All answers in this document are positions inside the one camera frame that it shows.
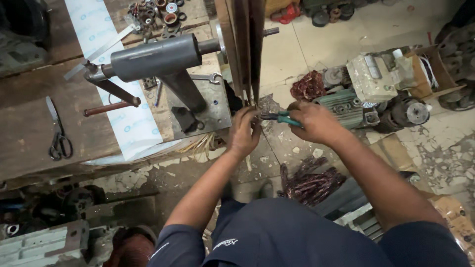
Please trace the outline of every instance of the workbench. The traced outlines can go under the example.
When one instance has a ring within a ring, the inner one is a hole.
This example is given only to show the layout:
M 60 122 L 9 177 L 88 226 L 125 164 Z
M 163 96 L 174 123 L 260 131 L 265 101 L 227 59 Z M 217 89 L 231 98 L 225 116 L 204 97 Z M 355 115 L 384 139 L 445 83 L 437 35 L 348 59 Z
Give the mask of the workbench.
M 4 126 L 0 139 L 0 181 L 18 180 L 20 185 L 29 185 L 52 178 L 81 174 L 82 162 L 121 154 L 107 115 L 97 114 L 84 117 L 84 109 L 102 106 L 97 88 L 82 75 L 75 75 L 66 81 L 63 75 L 81 62 L 82 50 L 76 37 L 64 0 L 46 0 L 51 11 L 52 48 L 46 66 L 12 74 L 0 82 L 0 122 Z M 127 27 L 123 19 L 130 0 L 104 0 L 110 17 L 120 32 Z M 188 0 L 180 8 L 188 16 L 182 22 L 183 34 L 194 33 L 198 41 L 213 38 L 209 17 L 202 0 Z M 162 29 L 153 32 L 161 39 Z M 123 39 L 125 48 L 143 43 L 141 35 L 130 34 Z M 203 56 L 202 66 L 188 69 L 191 74 L 220 72 L 216 53 Z M 183 134 L 172 106 L 183 106 L 166 86 L 163 87 L 160 104 L 154 107 L 154 99 L 147 98 L 153 117 L 164 142 L 178 140 L 227 128 L 231 125 L 228 103 L 223 83 L 213 85 L 208 81 L 195 81 L 198 89 L 209 104 L 211 114 L 205 121 L 205 129 Z M 53 138 L 51 114 L 45 104 L 50 96 L 55 103 L 64 131 L 71 140 L 74 155 L 70 159 L 53 161 L 48 149 Z

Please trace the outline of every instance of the dark blue shirt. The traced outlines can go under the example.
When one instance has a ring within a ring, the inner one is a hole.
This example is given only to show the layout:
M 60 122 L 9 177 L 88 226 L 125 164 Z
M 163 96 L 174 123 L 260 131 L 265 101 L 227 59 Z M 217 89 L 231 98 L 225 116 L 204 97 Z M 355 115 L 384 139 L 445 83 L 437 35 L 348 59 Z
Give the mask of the dark blue shirt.
M 253 201 L 221 224 L 207 257 L 198 230 L 163 228 L 148 267 L 470 266 L 449 230 L 431 222 L 395 226 L 376 244 L 298 202 L 275 198 Z

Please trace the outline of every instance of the green-handled pliers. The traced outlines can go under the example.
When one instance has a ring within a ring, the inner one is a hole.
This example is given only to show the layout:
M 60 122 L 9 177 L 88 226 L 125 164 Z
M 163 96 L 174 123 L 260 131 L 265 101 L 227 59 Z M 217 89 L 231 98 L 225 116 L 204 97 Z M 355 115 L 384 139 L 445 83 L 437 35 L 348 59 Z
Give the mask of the green-handled pliers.
M 303 127 L 300 122 L 289 118 L 289 115 L 290 115 L 290 112 L 285 110 L 285 111 L 279 111 L 278 113 L 262 114 L 260 117 L 263 120 L 277 120 L 278 123 L 287 123 L 287 124 Z

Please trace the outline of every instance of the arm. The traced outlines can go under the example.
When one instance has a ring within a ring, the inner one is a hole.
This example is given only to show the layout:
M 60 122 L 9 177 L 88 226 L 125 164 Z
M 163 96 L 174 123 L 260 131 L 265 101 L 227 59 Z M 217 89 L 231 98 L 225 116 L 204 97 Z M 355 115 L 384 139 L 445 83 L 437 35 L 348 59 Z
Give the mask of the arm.
M 261 127 L 259 124 L 251 127 L 251 120 L 256 114 L 250 107 L 236 113 L 229 132 L 228 148 L 180 200 L 165 226 L 183 224 L 204 231 L 231 174 L 259 143 Z
M 418 190 L 343 128 L 324 107 L 298 104 L 290 117 L 304 129 L 290 126 L 298 137 L 332 148 L 355 178 L 373 206 L 385 230 L 412 221 L 429 221 L 446 225 L 445 220 Z

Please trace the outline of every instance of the metal ruler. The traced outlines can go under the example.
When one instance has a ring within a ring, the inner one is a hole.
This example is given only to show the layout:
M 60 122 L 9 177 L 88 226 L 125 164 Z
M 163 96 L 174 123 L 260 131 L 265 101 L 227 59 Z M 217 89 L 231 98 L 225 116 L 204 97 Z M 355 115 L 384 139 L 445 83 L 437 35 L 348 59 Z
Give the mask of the metal ruler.
M 96 58 L 98 58 L 100 55 L 105 53 L 107 50 L 109 50 L 111 47 L 113 47 L 116 43 L 120 42 L 122 39 L 124 39 L 127 35 L 129 35 L 133 30 L 138 30 L 140 29 L 140 26 L 137 27 L 134 24 L 127 26 L 123 31 L 121 31 L 119 34 L 117 34 L 116 37 L 110 39 L 105 45 L 101 46 L 98 50 L 96 50 L 92 55 L 88 56 L 87 59 L 89 61 L 94 61 Z M 68 73 L 64 75 L 64 79 L 67 81 L 69 80 L 72 76 L 76 75 L 78 72 L 80 72 L 84 66 L 82 64 L 76 65 L 73 69 L 71 69 Z

